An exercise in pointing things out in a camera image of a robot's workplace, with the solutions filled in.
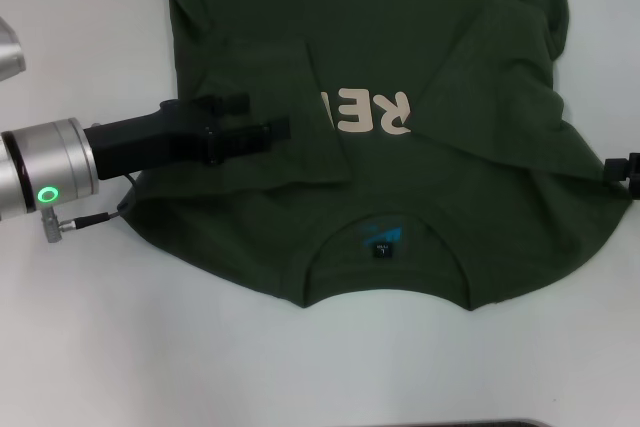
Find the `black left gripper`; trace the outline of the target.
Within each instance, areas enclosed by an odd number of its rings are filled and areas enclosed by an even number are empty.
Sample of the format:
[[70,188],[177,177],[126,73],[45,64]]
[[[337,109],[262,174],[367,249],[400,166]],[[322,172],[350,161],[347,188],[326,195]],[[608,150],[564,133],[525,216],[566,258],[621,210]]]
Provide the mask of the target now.
[[274,143],[291,138],[288,117],[218,131],[220,115],[249,111],[245,93],[174,99],[162,102],[154,113],[92,126],[84,133],[101,180],[180,162],[220,165],[229,158],[267,152]]

